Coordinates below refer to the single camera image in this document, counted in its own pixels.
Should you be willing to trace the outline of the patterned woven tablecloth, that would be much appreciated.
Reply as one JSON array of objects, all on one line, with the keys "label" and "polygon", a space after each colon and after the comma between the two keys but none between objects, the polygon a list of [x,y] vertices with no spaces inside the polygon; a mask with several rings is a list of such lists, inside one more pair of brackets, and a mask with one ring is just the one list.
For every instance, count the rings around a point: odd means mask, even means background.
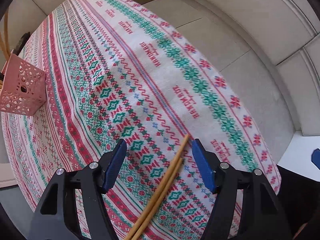
[{"label": "patterned woven tablecloth", "polygon": [[97,161],[119,139],[127,156],[104,195],[124,238],[185,137],[237,170],[281,177],[266,142],[219,71],[172,25],[132,0],[65,0],[20,57],[46,73],[46,103],[33,115],[2,114],[20,190],[35,209],[58,168]]}]

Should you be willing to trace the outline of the pink perforated utensil holder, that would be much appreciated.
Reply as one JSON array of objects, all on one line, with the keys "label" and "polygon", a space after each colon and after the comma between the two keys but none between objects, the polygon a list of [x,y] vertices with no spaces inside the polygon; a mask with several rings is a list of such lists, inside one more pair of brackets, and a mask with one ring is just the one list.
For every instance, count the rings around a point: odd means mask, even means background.
[{"label": "pink perforated utensil holder", "polygon": [[32,116],[46,101],[46,73],[11,54],[5,63],[1,111]]}]

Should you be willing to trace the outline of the dark wicker trash bin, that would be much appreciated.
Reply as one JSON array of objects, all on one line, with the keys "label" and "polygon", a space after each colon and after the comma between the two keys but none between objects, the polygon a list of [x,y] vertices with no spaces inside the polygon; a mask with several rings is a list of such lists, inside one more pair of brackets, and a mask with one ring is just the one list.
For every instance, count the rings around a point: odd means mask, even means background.
[{"label": "dark wicker trash bin", "polygon": [[13,50],[13,53],[16,55],[19,55],[19,53],[22,51],[23,47],[25,46],[25,44],[27,43],[27,41],[30,38],[30,32],[25,33],[19,40],[18,44],[16,45],[16,47]]}]

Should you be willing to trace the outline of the long bamboo chopstick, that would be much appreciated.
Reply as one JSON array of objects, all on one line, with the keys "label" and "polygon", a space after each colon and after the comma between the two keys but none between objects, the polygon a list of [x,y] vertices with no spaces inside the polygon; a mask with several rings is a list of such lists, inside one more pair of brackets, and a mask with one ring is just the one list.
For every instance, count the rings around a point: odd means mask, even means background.
[{"label": "long bamboo chopstick", "polygon": [[4,22],[3,22],[4,38],[2,38],[2,35],[0,35],[1,50],[7,61],[11,55],[10,46],[9,46],[9,37],[8,37],[8,16],[9,16],[9,9],[7,9],[4,14]]}]

